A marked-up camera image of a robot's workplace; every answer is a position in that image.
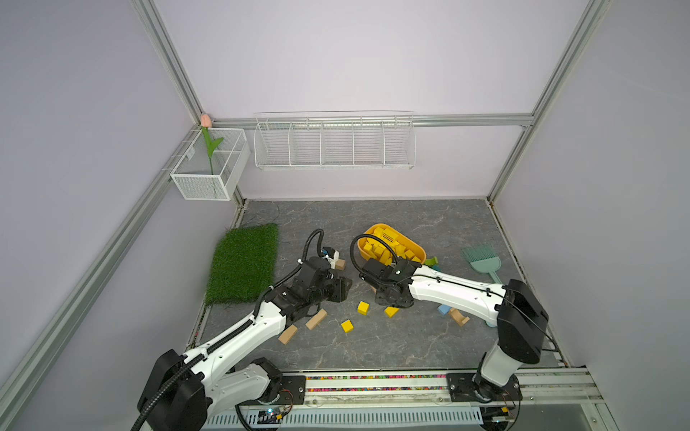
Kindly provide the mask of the yellow plastic tub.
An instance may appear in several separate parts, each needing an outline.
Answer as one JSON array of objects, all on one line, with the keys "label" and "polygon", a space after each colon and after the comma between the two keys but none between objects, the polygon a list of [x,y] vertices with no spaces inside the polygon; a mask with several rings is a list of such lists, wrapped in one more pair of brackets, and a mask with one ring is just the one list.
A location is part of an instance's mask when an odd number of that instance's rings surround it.
[{"label": "yellow plastic tub", "polygon": [[391,264],[393,256],[424,263],[427,260],[426,251],[413,240],[398,232],[388,224],[374,224],[366,233],[374,235],[387,244],[393,251],[390,252],[377,240],[371,238],[360,238],[357,247],[361,256],[365,260],[375,259],[380,263]]}]

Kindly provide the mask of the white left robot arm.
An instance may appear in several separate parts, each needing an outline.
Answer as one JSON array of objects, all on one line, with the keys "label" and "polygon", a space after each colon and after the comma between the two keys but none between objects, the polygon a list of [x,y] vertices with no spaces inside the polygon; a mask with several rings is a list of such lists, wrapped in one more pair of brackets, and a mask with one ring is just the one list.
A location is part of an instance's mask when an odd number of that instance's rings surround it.
[{"label": "white left robot arm", "polygon": [[260,358],[243,369],[235,366],[265,341],[280,336],[323,302],[341,303],[352,281],[325,259],[303,260],[280,282],[264,291],[253,310],[214,339],[177,353],[163,353],[138,401],[133,429],[200,430],[213,414],[247,400],[259,400],[282,373]]}]

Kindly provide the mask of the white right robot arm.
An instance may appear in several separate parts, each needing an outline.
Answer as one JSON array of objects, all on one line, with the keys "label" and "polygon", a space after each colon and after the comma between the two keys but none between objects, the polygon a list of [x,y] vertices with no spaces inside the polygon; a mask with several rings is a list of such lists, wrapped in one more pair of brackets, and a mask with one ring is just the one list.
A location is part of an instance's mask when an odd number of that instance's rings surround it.
[{"label": "white right robot arm", "polygon": [[354,268],[376,290],[379,305],[399,309],[410,308],[417,301],[448,305],[497,329],[498,339],[483,355],[474,375],[461,384],[448,382],[453,387],[452,398],[481,403],[504,397],[521,399],[516,372],[521,366],[540,362],[549,321],[524,282],[472,281],[402,258],[391,265],[370,259]]}]

